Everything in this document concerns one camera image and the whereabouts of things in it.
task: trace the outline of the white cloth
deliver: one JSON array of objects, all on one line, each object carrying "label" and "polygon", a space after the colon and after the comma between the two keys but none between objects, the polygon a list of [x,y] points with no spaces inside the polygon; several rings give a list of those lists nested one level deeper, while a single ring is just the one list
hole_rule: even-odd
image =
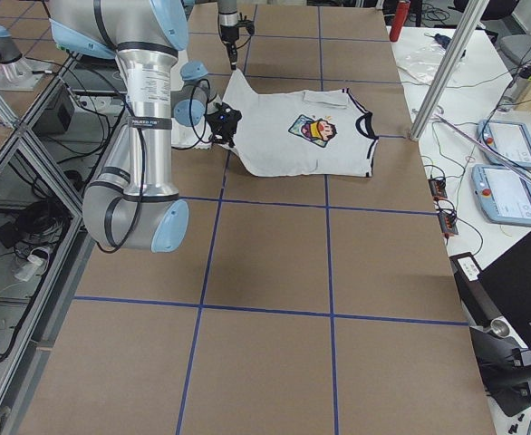
[{"label": "white cloth", "polygon": [[236,70],[223,101],[241,111],[233,151],[254,175],[372,174],[372,113],[347,89],[261,95]]}]

